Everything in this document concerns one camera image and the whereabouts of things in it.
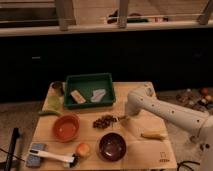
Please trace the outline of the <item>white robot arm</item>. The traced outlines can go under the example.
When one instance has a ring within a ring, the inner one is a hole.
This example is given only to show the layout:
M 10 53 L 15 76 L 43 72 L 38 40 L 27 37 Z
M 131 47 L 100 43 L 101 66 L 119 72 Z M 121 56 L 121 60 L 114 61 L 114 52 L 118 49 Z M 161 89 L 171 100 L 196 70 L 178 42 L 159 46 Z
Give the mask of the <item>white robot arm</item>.
M 200 171 L 213 171 L 213 115 L 158 100 L 151 86 L 142 84 L 127 95 L 125 114 L 144 109 L 194 135 L 204 143 Z

